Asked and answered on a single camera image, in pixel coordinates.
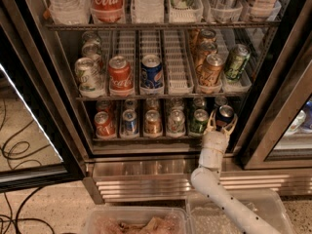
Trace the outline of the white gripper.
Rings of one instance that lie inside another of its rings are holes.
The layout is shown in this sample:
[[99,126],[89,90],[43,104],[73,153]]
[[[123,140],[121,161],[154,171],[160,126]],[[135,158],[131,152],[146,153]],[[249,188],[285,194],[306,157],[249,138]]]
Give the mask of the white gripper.
[[221,168],[223,155],[228,146],[228,139],[238,121],[238,116],[234,115],[232,121],[223,128],[223,133],[217,132],[215,116],[216,110],[213,110],[202,138],[202,150],[199,158],[199,165],[212,171]]

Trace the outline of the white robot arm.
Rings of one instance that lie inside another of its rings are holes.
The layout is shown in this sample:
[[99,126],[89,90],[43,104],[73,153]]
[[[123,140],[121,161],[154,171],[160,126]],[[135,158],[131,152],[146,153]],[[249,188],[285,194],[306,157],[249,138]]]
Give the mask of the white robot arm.
[[216,129],[216,110],[208,120],[202,137],[199,166],[191,174],[194,189],[214,202],[243,234],[281,234],[276,228],[247,208],[220,183],[222,159],[238,117],[220,131]]

